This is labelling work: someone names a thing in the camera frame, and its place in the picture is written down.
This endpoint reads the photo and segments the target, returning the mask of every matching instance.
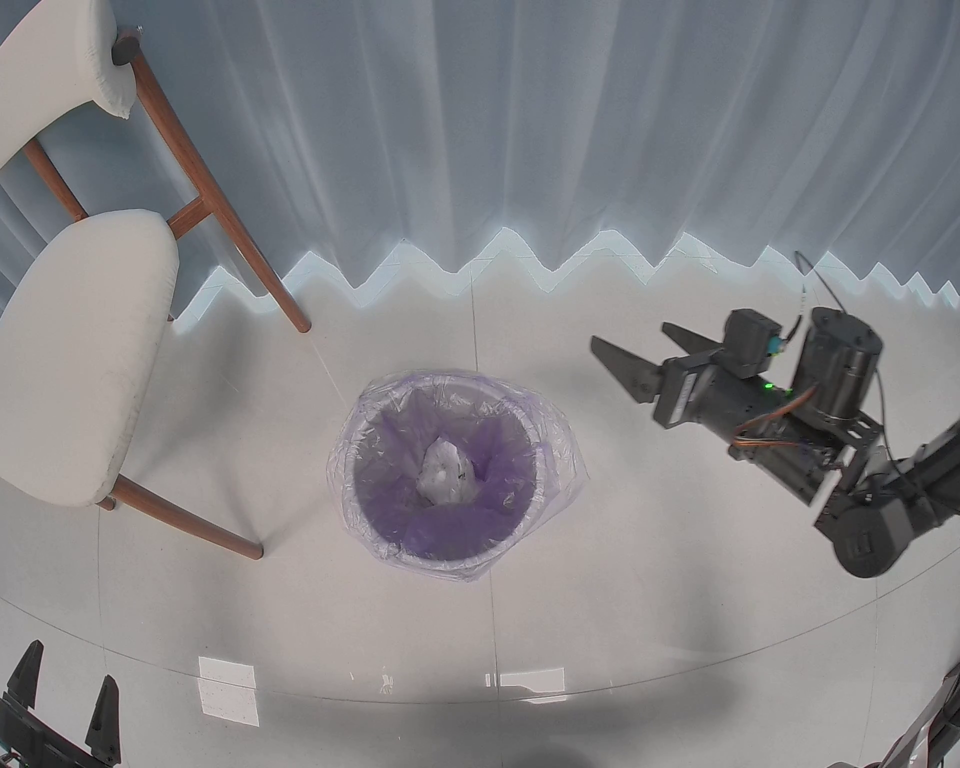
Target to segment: chair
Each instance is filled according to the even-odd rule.
[[[212,212],[238,248],[246,237],[262,269],[276,274],[185,134],[174,151],[190,160],[184,170],[200,194],[169,223],[146,210],[88,217],[36,143],[36,132],[87,101],[128,116],[137,90],[149,94],[148,112],[162,121],[165,138],[182,133],[179,122],[171,128],[176,117],[142,56],[133,68],[113,63],[115,37],[106,0],[41,0],[0,44],[0,165],[32,146],[35,167],[76,219],[36,258],[0,316],[0,477],[61,506],[112,510],[120,501],[258,560],[261,544],[120,474],[173,299],[178,235]],[[39,40],[43,57],[33,56]],[[299,309],[276,284],[289,300],[278,302],[297,324]]]

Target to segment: curtain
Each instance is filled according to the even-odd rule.
[[[32,5],[0,5],[0,34]],[[356,286],[401,239],[455,272],[507,227],[550,269],[603,229],[654,264],[689,232],[742,264],[830,251],[960,286],[953,0],[113,7],[281,275],[312,251]],[[140,109],[40,140],[91,212],[193,196]],[[0,187],[3,300],[68,219],[22,156]],[[175,308],[218,264],[262,293],[207,221]]]

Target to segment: white paper in trash can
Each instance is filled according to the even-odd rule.
[[[457,580],[486,572],[586,479],[556,406],[461,371],[374,381],[327,463],[348,531],[375,557]]]

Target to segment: light under curtain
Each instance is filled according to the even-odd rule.
[[[112,4],[281,275],[313,251],[359,285],[401,239],[454,272],[502,227],[553,269],[617,229],[654,264],[687,231],[960,288],[953,0]],[[40,140],[91,213],[193,197],[139,108]],[[23,156],[0,187],[4,303],[69,219]],[[218,264],[262,293],[234,255],[184,238],[175,311]]]

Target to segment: wooden chair frame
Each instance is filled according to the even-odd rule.
[[[181,208],[167,220],[167,224],[178,240],[207,216],[213,214],[224,228],[237,250],[250,264],[254,273],[263,282],[266,289],[276,299],[280,309],[301,333],[310,330],[310,321],[287,291],[276,275],[273,267],[263,257],[263,253],[253,242],[247,228],[230,205],[220,185],[210,174],[209,169],[190,137],[183,129],[179,118],[167,101],[166,95],[154,77],[147,60],[139,50],[139,39],[134,35],[121,35],[113,46],[113,63],[130,63],[136,79],[136,95],[140,99],[150,119],[153,121],[163,140],[173,153],[183,172],[197,190],[197,197]],[[54,193],[75,222],[87,217],[84,207],[67,186],[60,172],[44,152],[40,142],[34,137],[23,148],[40,177],[50,191]],[[210,541],[225,547],[244,557],[259,560],[263,557],[263,545],[243,539],[230,531],[214,525],[201,517],[190,514],[176,504],[137,485],[127,477],[118,475],[109,496],[98,502],[105,510],[112,510],[120,501],[184,533]]]

